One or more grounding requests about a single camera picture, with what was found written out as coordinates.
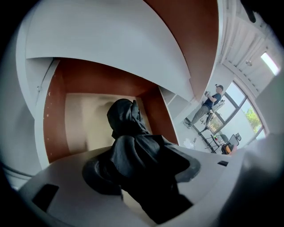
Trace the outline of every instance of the person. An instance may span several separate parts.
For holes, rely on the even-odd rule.
[[[223,89],[224,89],[223,86],[219,85],[216,87],[216,94],[210,96],[210,94],[207,93],[206,94],[207,100],[204,102],[201,108],[196,112],[192,121],[190,123],[184,121],[184,125],[190,129],[190,127],[193,126],[200,118],[202,118],[204,114],[209,113],[210,110],[212,109],[212,106],[216,105],[221,100]]]

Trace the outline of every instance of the ceiling light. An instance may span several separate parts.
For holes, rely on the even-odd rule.
[[[266,52],[261,56],[261,59],[264,60],[274,75],[279,73],[279,68]]]

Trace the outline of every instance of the trees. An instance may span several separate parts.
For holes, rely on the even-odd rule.
[[[250,107],[248,109],[248,111],[245,113],[245,115],[247,116],[248,121],[253,128],[253,131],[255,133],[257,133],[259,126],[261,125],[261,122],[260,122],[256,112],[254,112],[253,108]]]

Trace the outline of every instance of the wooden panel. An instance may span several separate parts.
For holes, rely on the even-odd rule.
[[[49,162],[70,155],[65,131],[66,91],[62,72],[56,69],[44,107],[43,135]]]
[[[145,92],[141,96],[153,135],[162,135],[168,141],[178,144],[173,123],[159,88]]]
[[[59,64],[67,93],[139,96],[156,84],[123,70],[79,59],[61,59]]]
[[[163,19],[184,54],[199,101],[209,82],[217,52],[217,0],[144,0]]]

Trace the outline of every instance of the blue shirt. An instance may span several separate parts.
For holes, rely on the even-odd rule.
[[[214,105],[216,105],[220,101],[220,99],[222,98],[221,94],[219,94],[219,93],[214,94],[212,97],[217,99],[216,102],[214,102]],[[211,109],[212,106],[213,106],[213,102],[208,98],[204,102],[204,106],[207,106],[209,109]]]

